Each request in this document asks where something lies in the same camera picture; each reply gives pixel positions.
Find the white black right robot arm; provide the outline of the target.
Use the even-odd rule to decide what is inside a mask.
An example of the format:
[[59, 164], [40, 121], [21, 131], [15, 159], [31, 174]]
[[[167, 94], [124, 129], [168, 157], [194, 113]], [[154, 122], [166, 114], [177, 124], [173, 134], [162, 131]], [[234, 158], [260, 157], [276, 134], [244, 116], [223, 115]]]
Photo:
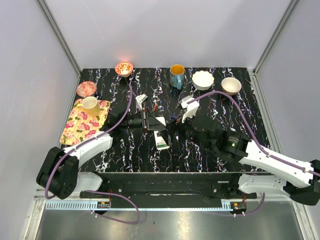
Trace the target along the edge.
[[209, 118], [170, 119], [156, 136], [170, 146], [173, 141], [191, 141], [221, 160], [262, 169], [269, 176], [257, 178], [242, 174], [228, 184], [233, 198], [256, 192], [288, 196], [291, 200], [315, 206], [320, 200], [320, 162], [294, 159], [267, 149], [246, 135], [223, 129]]

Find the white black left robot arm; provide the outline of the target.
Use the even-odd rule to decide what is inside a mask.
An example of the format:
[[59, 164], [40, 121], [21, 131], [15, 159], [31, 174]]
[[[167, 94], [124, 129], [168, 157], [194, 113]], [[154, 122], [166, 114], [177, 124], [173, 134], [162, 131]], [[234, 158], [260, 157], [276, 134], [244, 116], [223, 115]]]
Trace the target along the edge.
[[146, 133], [154, 132], [158, 137], [166, 129], [166, 121], [162, 116], [152, 115], [147, 108], [138, 113], [110, 113], [98, 132], [87, 140], [63, 149], [51, 148], [36, 177], [36, 183], [44, 188], [45, 198], [63, 200], [73, 192], [84, 191], [91, 191], [98, 198], [106, 196], [108, 181], [99, 173], [79, 172], [79, 168], [112, 148], [126, 129], [142, 129]]

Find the white red remote control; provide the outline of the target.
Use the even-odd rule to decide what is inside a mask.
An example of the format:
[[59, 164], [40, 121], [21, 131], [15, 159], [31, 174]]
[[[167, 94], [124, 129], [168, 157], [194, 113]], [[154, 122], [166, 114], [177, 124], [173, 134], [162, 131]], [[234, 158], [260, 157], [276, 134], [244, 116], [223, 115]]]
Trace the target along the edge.
[[[166, 125], [166, 120], [163, 116], [156, 117], [158, 121], [160, 121], [163, 125]], [[153, 132], [155, 139], [155, 146], [158, 151], [167, 150], [169, 145], [165, 142], [164, 138], [160, 135], [158, 130]]]

